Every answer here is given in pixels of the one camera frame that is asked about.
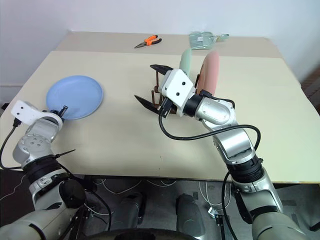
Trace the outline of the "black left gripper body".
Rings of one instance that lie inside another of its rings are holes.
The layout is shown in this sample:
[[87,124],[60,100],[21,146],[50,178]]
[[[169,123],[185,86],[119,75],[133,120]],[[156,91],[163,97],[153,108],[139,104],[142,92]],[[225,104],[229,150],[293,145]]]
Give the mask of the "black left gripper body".
[[50,110],[50,112],[59,116],[62,121],[64,120],[64,118],[63,118],[64,110],[63,109],[61,109],[60,111],[52,109],[52,110]]

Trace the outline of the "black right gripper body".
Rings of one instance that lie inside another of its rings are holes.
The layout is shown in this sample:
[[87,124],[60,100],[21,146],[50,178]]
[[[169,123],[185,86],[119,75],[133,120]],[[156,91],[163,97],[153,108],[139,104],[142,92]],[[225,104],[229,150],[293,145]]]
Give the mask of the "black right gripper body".
[[177,113],[177,106],[170,100],[168,97],[165,97],[159,106],[158,114],[166,118],[169,114],[176,114]]

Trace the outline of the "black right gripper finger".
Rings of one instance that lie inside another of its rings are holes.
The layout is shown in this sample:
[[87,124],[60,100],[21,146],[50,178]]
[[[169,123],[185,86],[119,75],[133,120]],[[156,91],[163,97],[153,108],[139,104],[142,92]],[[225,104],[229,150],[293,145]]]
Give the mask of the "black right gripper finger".
[[143,107],[145,107],[149,111],[151,111],[157,115],[160,114],[158,107],[156,107],[152,102],[150,102],[150,101],[148,101],[138,95],[135,95],[134,97],[142,104]]
[[160,65],[160,64],[151,64],[150,67],[155,70],[156,72],[165,75],[168,71],[172,71],[173,68],[167,65]]

